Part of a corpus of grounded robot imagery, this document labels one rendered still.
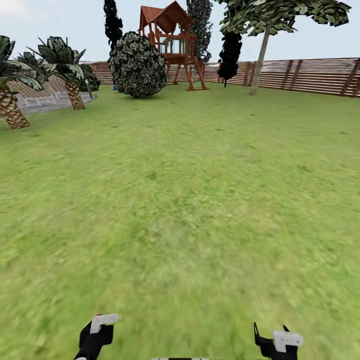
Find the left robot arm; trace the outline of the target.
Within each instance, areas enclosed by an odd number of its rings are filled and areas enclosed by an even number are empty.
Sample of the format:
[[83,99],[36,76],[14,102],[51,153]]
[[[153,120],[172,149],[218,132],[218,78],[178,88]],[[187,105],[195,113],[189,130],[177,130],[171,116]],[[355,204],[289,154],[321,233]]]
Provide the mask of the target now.
[[74,360],[97,360],[103,345],[110,345],[114,338],[114,326],[105,325],[116,323],[119,319],[117,313],[98,314],[81,330],[79,348],[81,349]]

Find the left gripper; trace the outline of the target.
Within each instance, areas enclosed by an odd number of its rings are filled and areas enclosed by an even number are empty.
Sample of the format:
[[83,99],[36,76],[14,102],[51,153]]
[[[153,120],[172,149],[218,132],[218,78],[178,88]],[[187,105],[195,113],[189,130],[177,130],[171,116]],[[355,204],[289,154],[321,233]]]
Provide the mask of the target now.
[[[91,322],[90,322],[91,323]],[[110,345],[114,338],[114,326],[113,325],[102,325],[98,333],[90,333],[91,324],[88,324],[80,332],[79,348],[89,343],[95,343],[98,346],[98,351],[101,351],[103,345]]]

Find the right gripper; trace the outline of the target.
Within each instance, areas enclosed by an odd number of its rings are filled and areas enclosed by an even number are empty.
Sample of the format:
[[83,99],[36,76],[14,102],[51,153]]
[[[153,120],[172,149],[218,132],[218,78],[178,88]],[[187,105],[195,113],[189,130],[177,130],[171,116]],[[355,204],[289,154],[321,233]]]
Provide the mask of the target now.
[[[286,326],[283,328],[284,331],[290,332]],[[287,344],[285,346],[286,352],[280,352],[276,350],[273,341],[274,339],[260,337],[259,333],[255,334],[255,343],[260,346],[263,357],[271,358],[271,360],[298,360],[297,348],[295,345]]]

